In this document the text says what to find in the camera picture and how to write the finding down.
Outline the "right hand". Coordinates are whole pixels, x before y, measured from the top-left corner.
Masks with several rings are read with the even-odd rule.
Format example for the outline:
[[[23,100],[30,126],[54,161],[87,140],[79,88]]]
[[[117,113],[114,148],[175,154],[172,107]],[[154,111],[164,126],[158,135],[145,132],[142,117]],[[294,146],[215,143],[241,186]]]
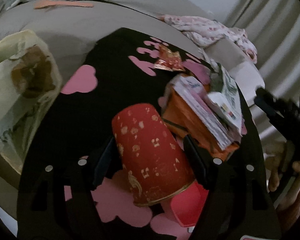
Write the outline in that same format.
[[[300,192],[300,145],[274,142],[264,149],[268,191],[276,210],[295,203]]]

